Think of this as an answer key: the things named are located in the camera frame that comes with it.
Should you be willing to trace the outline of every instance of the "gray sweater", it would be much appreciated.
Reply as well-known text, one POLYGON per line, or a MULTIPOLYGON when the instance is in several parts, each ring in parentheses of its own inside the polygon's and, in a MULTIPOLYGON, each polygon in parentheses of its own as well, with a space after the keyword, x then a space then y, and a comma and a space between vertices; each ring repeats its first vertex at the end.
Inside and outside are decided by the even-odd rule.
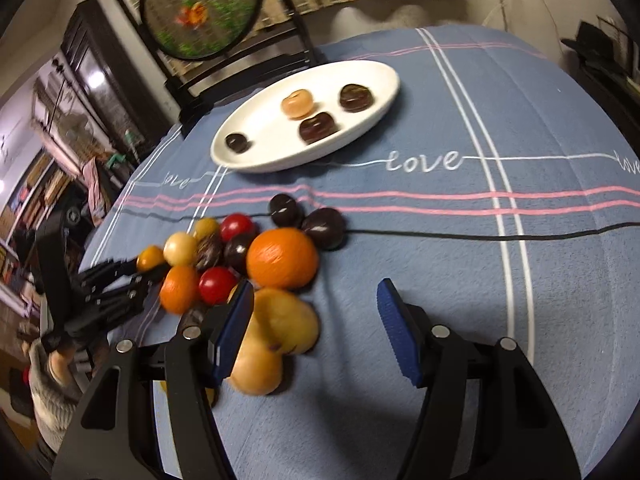
POLYGON ((36 424, 44 441, 57 453, 82 392, 75 383, 64 387, 55 380, 39 339, 31 345, 29 357, 29 385, 36 424))

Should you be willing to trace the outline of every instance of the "white oval plate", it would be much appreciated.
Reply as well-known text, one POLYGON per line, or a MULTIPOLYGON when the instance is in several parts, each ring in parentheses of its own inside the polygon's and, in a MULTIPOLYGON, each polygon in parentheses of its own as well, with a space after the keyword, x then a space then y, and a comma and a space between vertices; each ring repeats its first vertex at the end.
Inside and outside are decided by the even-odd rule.
POLYGON ((267 173, 306 164, 339 150, 371 129, 389 109, 399 88, 396 71, 377 61, 339 61, 303 70, 267 86, 233 112, 211 143, 211 158, 220 166, 245 173, 267 173), (345 112, 338 97, 340 89, 349 83, 368 87, 373 105, 361 112, 345 112), (329 112, 338 132, 313 144, 300 138, 298 126, 302 121, 288 119, 280 103, 301 88, 309 90, 316 102, 310 117, 329 112), (244 134, 252 143, 244 153, 232 152, 226 146, 225 137, 235 132, 244 134))

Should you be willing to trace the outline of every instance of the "black hat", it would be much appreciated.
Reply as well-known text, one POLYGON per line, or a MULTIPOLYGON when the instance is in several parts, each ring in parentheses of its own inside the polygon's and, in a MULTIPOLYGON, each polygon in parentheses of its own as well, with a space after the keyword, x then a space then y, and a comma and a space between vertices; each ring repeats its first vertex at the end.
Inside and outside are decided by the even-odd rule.
POLYGON ((600 28, 591 23, 580 22, 575 40, 562 40, 569 48, 574 49, 587 62, 607 72, 625 73, 614 58, 613 40, 600 28))

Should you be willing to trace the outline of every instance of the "ceiling light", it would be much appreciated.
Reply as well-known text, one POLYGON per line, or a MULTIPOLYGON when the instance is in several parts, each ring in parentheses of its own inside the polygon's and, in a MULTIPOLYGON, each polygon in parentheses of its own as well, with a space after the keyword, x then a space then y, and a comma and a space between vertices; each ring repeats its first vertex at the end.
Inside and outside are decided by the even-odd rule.
POLYGON ((86 83, 89 85, 89 88, 95 90, 98 86, 104 83, 104 73, 98 70, 89 74, 89 77, 86 79, 86 83))

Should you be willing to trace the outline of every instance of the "black stripe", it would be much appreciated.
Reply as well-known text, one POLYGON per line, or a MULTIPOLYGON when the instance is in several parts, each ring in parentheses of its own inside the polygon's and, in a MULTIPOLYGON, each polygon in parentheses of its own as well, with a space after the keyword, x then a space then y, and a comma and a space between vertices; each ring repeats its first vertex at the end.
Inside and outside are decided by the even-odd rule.
MULTIPOLYGON (((181 216, 180 218, 170 218, 160 215, 158 213, 136 213, 123 209, 121 214, 127 214, 131 216, 137 216, 139 218, 157 218, 163 222, 177 224, 183 220, 193 219, 193 214, 187 216, 181 216)), ((216 216, 217 219, 223 219, 226 215, 216 216)), ((250 215, 252 218, 268 218, 267 213, 260 213, 250 215)), ((388 231, 377 229, 348 229, 348 234, 352 235, 379 235, 379 236, 405 236, 410 238, 442 238, 444 240, 471 240, 475 242, 517 242, 524 240, 526 242, 549 242, 553 240, 571 240, 572 238, 583 238, 586 236, 601 235, 617 229, 624 229, 627 227, 640 227, 640 222, 622 222, 620 224, 608 225, 601 227, 600 229, 589 229, 585 231, 576 231, 573 233, 564 233, 559 235, 513 235, 513 236, 491 236, 491 235, 462 235, 455 233, 428 233, 420 231, 388 231)))

